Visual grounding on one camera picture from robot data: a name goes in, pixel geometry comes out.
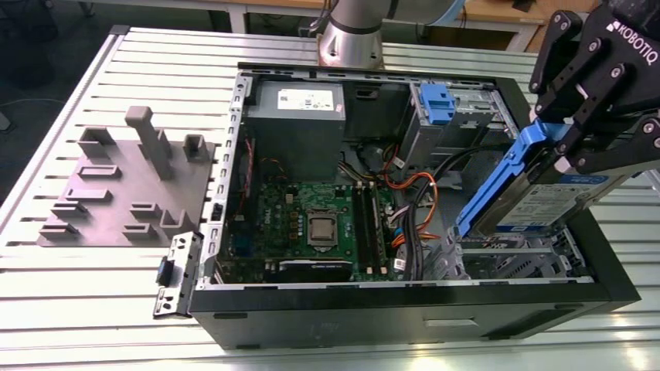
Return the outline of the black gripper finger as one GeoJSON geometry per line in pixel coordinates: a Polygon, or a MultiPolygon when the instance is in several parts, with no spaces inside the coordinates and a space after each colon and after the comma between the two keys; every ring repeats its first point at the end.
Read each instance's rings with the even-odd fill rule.
{"type": "Polygon", "coordinates": [[[632,128],[640,118],[640,11],[551,16],[532,73],[535,116],[582,128],[632,128]]]}
{"type": "Polygon", "coordinates": [[[634,175],[659,169],[659,113],[640,118],[628,141],[604,151],[580,149],[566,154],[554,167],[562,173],[582,175],[634,175]]]}

